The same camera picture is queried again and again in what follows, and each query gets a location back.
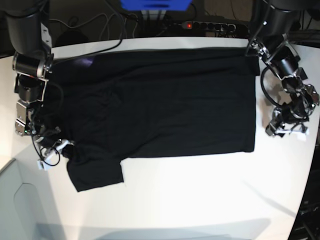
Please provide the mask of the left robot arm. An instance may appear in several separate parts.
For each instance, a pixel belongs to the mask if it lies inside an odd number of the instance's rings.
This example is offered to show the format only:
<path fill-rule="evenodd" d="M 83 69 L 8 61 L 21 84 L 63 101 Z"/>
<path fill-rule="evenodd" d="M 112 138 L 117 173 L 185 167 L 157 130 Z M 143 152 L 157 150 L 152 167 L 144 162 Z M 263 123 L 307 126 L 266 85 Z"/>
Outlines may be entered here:
<path fill-rule="evenodd" d="M 260 86 L 264 96 L 274 105 L 272 119 L 265 128 L 271 136 L 305 134 L 305 123 L 320 104 L 315 87 L 305 84 L 308 77 L 299 66 L 300 56 L 292 47 L 288 34 L 299 12 L 314 7 L 316 0 L 256 0 L 252 6 L 246 56 L 259 57 L 266 67 L 262 70 Z M 264 77 L 271 71 L 289 94 L 289 103 L 276 102 L 264 86 Z"/>

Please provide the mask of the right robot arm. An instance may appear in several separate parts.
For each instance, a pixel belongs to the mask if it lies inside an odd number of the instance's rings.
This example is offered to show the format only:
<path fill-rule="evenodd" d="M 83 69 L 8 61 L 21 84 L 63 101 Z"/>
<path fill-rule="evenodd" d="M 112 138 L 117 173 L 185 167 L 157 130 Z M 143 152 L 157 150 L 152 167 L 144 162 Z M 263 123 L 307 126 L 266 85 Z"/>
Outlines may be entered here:
<path fill-rule="evenodd" d="M 70 140 L 61 137 L 61 128 L 50 126 L 48 119 L 56 115 L 63 104 L 62 88 L 49 80 L 54 62 L 52 38 L 49 30 L 47 0 L 2 0 L 11 45 L 15 53 L 12 69 L 16 72 L 14 92 L 16 103 L 15 132 L 31 138 L 40 164 L 53 166 L 50 159 L 60 156 Z M 43 113 L 45 93 L 48 87 L 58 90 L 58 105 Z"/>

